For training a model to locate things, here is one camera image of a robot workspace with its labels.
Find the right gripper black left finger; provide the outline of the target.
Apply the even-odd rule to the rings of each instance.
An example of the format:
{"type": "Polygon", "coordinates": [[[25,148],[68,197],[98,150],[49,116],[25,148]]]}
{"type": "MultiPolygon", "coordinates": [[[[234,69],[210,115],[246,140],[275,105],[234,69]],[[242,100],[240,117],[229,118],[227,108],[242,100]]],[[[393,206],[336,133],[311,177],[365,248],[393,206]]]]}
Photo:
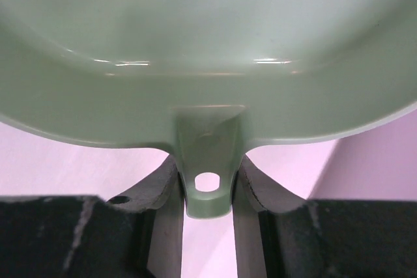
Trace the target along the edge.
{"type": "Polygon", "coordinates": [[[134,219],[128,267],[140,277],[180,277],[184,192],[174,158],[108,203],[134,219]]]}

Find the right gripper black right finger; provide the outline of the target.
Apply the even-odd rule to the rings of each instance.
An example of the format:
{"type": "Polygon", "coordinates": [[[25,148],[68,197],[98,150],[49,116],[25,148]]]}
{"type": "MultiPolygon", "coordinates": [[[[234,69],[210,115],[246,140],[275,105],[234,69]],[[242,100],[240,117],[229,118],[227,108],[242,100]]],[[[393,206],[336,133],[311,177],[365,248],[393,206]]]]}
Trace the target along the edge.
{"type": "Polygon", "coordinates": [[[278,217],[304,203],[248,157],[242,159],[232,197],[238,277],[285,277],[278,217]]]}

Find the green dustpan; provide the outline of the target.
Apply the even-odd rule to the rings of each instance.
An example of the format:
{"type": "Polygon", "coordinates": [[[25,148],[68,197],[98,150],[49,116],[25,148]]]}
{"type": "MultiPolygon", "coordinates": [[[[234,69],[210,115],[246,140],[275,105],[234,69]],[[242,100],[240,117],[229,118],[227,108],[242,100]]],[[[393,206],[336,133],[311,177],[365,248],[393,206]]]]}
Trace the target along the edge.
{"type": "Polygon", "coordinates": [[[228,213],[243,155],[416,109],[416,0],[1,0],[1,120],[175,157],[228,213]]]}

